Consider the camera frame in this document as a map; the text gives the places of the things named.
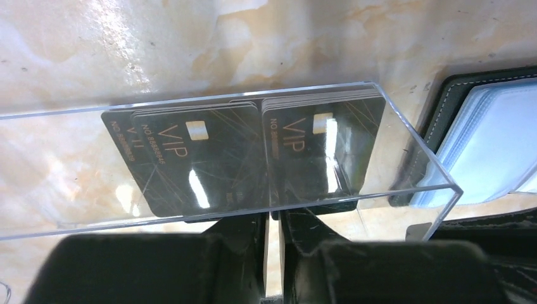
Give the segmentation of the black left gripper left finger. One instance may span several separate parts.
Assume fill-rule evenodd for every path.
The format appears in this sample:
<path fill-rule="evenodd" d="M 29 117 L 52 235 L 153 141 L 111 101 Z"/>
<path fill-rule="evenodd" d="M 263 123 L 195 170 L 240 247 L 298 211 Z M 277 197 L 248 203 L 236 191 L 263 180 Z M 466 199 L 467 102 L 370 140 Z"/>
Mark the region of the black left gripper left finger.
<path fill-rule="evenodd" d="M 75 234 L 41 267 L 25 303 L 258 303 L 268 215 L 199 234 Z"/>

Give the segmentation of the black leather card holder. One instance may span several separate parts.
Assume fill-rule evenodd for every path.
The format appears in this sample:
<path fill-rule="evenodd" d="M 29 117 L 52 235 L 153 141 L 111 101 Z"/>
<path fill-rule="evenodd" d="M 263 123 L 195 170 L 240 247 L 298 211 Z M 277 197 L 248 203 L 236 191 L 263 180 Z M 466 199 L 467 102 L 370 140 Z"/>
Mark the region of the black leather card holder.
<path fill-rule="evenodd" d="M 536 67 L 452 75 L 420 133 L 476 206 L 536 178 Z M 450 220 L 433 239 L 469 241 L 489 255 L 536 258 L 536 210 Z"/>

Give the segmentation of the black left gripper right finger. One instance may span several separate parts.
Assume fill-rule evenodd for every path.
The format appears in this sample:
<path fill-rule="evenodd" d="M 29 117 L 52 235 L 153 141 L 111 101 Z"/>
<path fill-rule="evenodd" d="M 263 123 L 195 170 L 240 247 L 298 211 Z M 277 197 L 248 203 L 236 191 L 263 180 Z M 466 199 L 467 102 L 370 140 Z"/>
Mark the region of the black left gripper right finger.
<path fill-rule="evenodd" d="M 285 303 L 506 303 L 465 241 L 353 242 L 309 209 L 279 214 Z"/>

